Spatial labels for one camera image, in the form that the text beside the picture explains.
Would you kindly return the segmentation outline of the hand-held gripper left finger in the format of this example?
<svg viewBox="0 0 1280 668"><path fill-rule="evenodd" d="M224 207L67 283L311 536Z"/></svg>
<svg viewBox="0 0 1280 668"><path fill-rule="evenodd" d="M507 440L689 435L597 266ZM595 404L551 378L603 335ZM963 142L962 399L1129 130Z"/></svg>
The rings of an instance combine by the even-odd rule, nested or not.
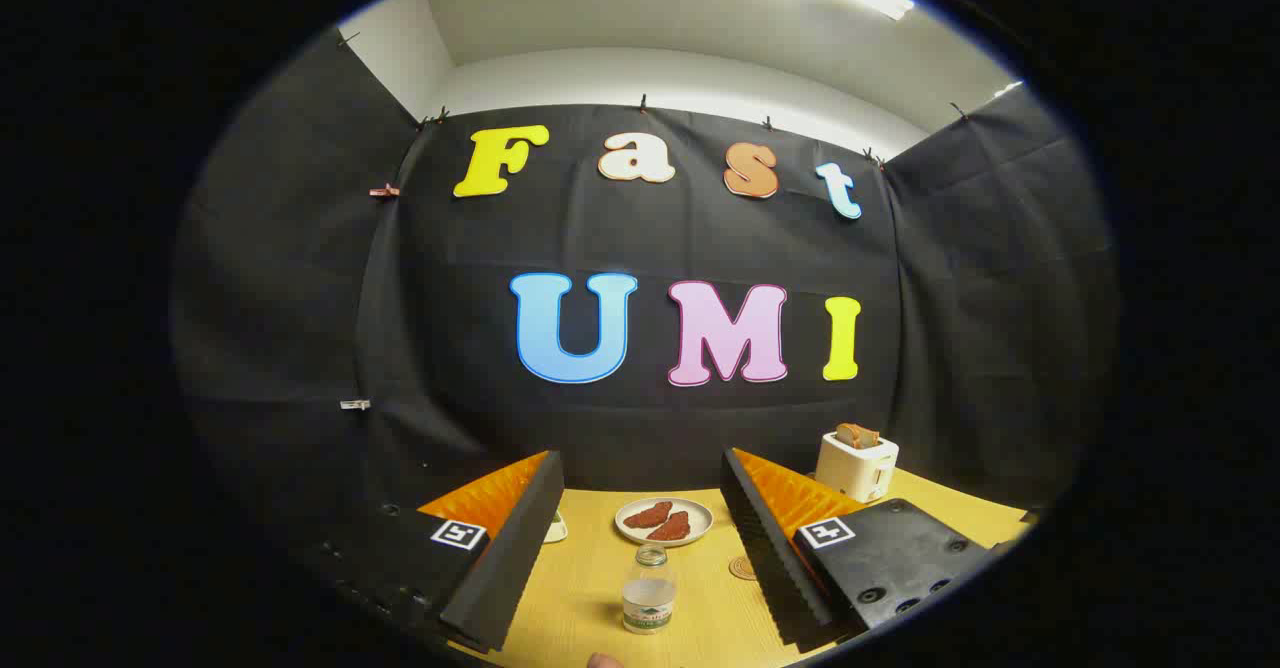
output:
<svg viewBox="0 0 1280 668"><path fill-rule="evenodd" d="M300 554L339 596L403 633L499 650L563 491L558 450L435 459L397 481L366 480Z"/></svg>

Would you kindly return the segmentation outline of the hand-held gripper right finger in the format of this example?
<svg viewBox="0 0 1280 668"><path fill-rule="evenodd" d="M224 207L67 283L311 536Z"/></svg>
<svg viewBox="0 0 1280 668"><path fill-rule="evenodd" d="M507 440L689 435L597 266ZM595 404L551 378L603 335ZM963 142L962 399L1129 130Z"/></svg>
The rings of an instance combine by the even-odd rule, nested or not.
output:
<svg viewBox="0 0 1280 668"><path fill-rule="evenodd" d="M991 562L910 502L861 504L749 450L724 450L719 489L781 639L804 651L923 609Z"/></svg>

